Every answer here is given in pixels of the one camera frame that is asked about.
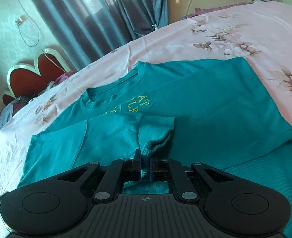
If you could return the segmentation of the teal long sleeve sweatshirt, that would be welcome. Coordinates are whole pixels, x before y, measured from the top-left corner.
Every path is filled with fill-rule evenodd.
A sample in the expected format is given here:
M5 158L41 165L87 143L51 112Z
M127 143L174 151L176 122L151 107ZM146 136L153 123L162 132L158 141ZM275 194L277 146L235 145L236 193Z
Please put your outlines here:
M287 197L292 237L292 126L243 58L139 62L121 79L87 89L31 139L19 185L90 161L109 165L139 149L202 162Z

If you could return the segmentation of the red heart-shaped headboard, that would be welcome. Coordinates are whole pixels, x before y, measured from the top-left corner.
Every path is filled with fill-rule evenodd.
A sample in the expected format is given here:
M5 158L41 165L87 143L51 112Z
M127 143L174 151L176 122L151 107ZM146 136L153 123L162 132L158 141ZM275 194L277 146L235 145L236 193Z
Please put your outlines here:
M71 71L57 50L45 48L38 51L32 65L19 63L8 70L8 89L3 92L3 104L8 105L18 97L36 97L50 82Z

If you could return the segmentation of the blue grey curtain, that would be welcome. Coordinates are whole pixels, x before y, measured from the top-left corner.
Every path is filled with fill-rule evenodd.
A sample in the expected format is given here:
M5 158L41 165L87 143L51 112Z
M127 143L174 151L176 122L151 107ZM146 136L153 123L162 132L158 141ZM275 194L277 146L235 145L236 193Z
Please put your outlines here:
M32 0L77 70L168 24L167 0Z

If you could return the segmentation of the pink pillow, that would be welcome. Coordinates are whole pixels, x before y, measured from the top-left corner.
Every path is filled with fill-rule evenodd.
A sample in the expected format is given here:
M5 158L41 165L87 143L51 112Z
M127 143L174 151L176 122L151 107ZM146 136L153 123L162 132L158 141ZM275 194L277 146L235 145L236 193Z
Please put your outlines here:
M223 7L216 7L216 8L195 8L194 12L192 12L190 14L187 14L186 16L183 17L183 19L193 18L193 17L199 16L199 15L205 14L205 13L224 10L224 9L228 9L228 8L231 8L231 7L248 5L248 4L251 4L251 2L250 3L232 4L232 5L227 5L227 6L223 6Z

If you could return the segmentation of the pink floral bed sheet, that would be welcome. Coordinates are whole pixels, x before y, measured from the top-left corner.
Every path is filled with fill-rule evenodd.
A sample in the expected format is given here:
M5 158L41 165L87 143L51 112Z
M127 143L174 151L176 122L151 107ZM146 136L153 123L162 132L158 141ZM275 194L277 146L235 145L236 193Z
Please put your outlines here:
M139 62L234 58L247 61L292 126L292 7L268 2L210 12L115 49L22 108L0 130L0 196L20 187L32 137L87 89L121 79Z

